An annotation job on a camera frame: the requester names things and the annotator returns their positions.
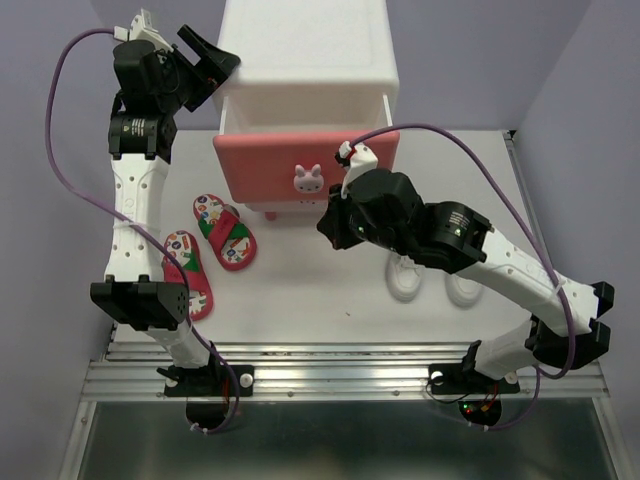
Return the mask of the pink drawer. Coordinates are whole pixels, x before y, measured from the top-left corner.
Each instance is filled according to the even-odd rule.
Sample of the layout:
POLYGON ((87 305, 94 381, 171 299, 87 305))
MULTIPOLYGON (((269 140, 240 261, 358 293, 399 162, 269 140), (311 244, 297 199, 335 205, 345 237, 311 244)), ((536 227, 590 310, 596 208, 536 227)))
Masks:
POLYGON ((219 134, 213 139, 232 199, 259 211, 325 201, 345 170, 335 153, 361 131, 219 134))

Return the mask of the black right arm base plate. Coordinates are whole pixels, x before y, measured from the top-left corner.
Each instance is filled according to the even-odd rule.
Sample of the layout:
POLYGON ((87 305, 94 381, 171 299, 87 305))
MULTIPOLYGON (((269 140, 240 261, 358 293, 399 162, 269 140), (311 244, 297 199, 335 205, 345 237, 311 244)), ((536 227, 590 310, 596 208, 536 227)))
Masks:
POLYGON ((435 363, 428 367, 428 383, 435 395, 516 394, 518 382, 494 380, 473 370, 464 371, 461 364, 435 363))

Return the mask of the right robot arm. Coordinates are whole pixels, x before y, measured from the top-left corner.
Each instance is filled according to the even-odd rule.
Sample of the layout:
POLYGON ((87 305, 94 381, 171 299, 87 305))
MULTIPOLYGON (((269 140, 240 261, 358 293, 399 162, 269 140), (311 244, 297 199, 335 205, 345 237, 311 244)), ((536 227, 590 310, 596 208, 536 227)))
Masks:
POLYGON ((614 303, 610 284, 546 271, 466 205, 424 202, 403 173, 374 169, 347 187, 331 186, 317 229, 336 250, 369 242, 473 281, 529 312, 513 330, 471 344, 451 378, 472 390, 535 363, 577 370, 609 350, 611 330, 600 318, 614 303))

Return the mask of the white shoe cabinet body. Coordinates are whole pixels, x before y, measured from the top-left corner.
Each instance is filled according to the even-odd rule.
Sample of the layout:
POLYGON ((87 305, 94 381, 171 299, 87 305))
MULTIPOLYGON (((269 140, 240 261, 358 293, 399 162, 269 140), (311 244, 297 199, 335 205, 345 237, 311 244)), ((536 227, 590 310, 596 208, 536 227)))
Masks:
POLYGON ((214 96, 222 134, 392 122, 399 76, 383 1, 229 1, 218 45, 241 59, 214 96))

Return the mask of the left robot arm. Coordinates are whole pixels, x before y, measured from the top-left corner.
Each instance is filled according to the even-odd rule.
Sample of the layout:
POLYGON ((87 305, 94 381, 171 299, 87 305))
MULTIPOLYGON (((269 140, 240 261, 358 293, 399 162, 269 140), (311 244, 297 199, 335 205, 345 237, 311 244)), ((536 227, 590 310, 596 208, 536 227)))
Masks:
POLYGON ((115 204, 111 253, 92 301, 119 324, 153 338, 199 393, 215 392, 223 371, 194 333, 188 290, 164 279, 161 200, 177 133, 175 114, 198 109, 239 66, 237 55, 212 45, 188 25, 178 36, 198 56, 191 63, 175 45, 130 32, 113 50, 119 90, 108 130, 115 204))

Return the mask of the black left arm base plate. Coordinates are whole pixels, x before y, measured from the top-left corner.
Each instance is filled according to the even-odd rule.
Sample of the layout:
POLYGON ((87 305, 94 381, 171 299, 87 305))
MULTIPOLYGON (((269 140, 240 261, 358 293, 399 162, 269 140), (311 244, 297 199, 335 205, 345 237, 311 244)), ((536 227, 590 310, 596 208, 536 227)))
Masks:
MULTIPOLYGON (((255 368, 253 365, 232 365, 239 382, 240 398, 253 395, 255 368)), ((169 398, 235 396, 232 379, 224 366, 215 363, 197 369, 179 368, 174 365, 158 367, 156 372, 165 381, 164 395, 169 398)))

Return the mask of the red patterned slipper near arm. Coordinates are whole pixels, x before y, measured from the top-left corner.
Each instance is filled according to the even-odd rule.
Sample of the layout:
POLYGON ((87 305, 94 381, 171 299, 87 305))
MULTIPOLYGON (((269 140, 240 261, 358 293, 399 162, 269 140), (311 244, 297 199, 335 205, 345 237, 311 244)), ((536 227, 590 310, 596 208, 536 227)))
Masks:
POLYGON ((185 230, 175 231, 167 236, 164 248, 169 253, 162 261, 164 280, 170 283, 184 282, 181 270, 171 261, 173 258, 186 274, 190 318, 193 321, 204 319, 213 311, 215 301, 195 237, 185 230))

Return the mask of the white sneaker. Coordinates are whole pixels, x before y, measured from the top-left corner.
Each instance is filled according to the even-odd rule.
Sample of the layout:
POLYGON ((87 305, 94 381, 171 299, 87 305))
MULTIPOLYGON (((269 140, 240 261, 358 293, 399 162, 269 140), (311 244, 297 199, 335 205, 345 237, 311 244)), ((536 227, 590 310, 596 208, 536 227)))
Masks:
POLYGON ((479 283, 457 275, 445 277, 445 290, 449 300, 456 306, 469 309, 481 299, 484 287, 479 283))
POLYGON ((387 260, 385 281, 391 296, 402 303, 413 301, 422 286, 423 269, 407 256, 392 252, 387 260))

